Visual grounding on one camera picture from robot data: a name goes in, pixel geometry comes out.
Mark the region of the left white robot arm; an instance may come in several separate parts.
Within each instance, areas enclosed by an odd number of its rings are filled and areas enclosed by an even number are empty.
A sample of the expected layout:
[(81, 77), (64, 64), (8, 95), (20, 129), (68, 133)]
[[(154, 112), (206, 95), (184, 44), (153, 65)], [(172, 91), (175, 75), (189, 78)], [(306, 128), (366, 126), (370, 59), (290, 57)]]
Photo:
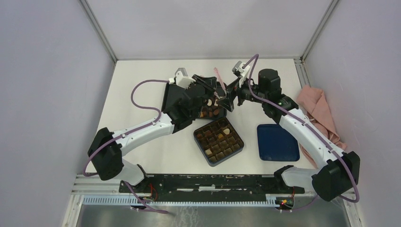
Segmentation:
[(154, 139), (187, 128), (200, 116), (205, 101), (212, 98), (217, 90), (216, 77), (198, 75), (188, 77), (177, 72), (174, 78), (162, 82), (184, 89), (182, 98), (163, 111), (135, 103), (134, 105), (140, 109), (157, 111), (157, 116), (122, 130), (110, 131), (107, 127), (101, 128), (88, 150), (87, 162), (92, 163), (96, 172), (88, 173), (84, 170), (84, 176), (97, 175), (102, 181), (111, 179), (125, 181), (139, 193), (148, 188), (148, 179), (142, 167), (126, 161), (123, 157)]

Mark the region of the black chocolate tray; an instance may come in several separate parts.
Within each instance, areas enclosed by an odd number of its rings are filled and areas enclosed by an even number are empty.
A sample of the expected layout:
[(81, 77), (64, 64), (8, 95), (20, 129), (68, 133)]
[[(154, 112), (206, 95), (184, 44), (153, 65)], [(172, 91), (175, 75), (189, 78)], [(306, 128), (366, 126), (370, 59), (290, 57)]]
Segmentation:
[[(217, 82), (217, 89), (220, 96), (223, 96), (224, 92), (221, 89), (220, 84)], [(204, 104), (200, 108), (187, 108), (183, 103), (183, 92), (184, 88), (178, 87), (175, 84), (166, 85), (164, 98), (162, 102), (162, 111), (169, 109), (172, 106), (180, 106), (183, 107), (184, 110), (190, 111), (192, 116), (196, 119), (205, 119), (205, 120), (216, 120), (221, 117), (225, 117), (227, 115), (227, 110), (223, 107), (219, 106), (216, 101), (217, 98), (214, 94), (216, 91), (206, 90), (206, 94), (204, 95)], [(208, 100), (211, 99), (213, 104), (211, 106), (207, 106)]]

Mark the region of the blue chocolate box with insert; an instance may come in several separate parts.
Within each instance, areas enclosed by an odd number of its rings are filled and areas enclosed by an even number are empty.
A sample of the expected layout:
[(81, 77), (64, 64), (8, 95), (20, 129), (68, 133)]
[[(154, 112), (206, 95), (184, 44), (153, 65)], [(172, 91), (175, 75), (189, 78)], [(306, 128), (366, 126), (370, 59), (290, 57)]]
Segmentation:
[(226, 117), (218, 118), (196, 129), (193, 136), (211, 167), (230, 159), (244, 148), (244, 141)]

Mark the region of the blue box lid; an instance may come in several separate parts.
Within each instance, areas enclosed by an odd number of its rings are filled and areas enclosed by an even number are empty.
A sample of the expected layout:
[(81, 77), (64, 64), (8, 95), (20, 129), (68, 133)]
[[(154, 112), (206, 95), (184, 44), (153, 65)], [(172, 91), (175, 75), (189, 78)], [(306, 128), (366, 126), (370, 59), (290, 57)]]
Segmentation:
[(263, 161), (296, 162), (300, 159), (297, 140), (276, 124), (257, 126), (259, 157)]

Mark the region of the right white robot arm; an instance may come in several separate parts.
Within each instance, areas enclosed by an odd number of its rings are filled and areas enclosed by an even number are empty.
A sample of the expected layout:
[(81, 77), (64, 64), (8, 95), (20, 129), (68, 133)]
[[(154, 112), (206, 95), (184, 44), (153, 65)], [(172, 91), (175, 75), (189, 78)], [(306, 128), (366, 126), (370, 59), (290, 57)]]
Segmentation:
[(260, 103), (264, 113), (292, 135), (316, 163), (315, 169), (285, 166), (277, 170), (274, 189), (285, 193), (291, 187), (301, 187), (305, 191), (314, 191), (325, 201), (340, 197), (349, 202), (359, 202), (360, 157), (354, 151), (346, 153), (331, 142), (311, 123), (295, 101), (282, 93), (278, 72), (262, 69), (255, 84), (252, 70), (238, 67), (232, 71), (236, 79), (226, 87), (219, 105), (231, 112), (235, 98), (238, 105), (244, 101)]

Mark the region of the pink tongs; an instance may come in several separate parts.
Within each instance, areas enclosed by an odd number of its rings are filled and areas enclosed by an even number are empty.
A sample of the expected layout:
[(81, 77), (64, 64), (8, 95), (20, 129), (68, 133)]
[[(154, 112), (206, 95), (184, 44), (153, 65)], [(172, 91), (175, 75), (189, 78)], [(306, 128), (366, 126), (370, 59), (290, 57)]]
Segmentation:
[(217, 69), (216, 67), (214, 67), (213, 70), (214, 70), (214, 72), (215, 72), (215, 74), (216, 74), (217, 82), (220, 84), (221, 89), (222, 89), (222, 91), (224, 92), (223, 96), (220, 96), (217, 90), (214, 92), (216, 98), (217, 98), (217, 99), (220, 99), (221, 97), (225, 97), (225, 96), (226, 96), (226, 94), (227, 94), (227, 89), (226, 89), (226, 86), (225, 86), (225, 84), (224, 84), (224, 82), (223, 82), (223, 79), (221, 78), (221, 75), (220, 75), (218, 69)]

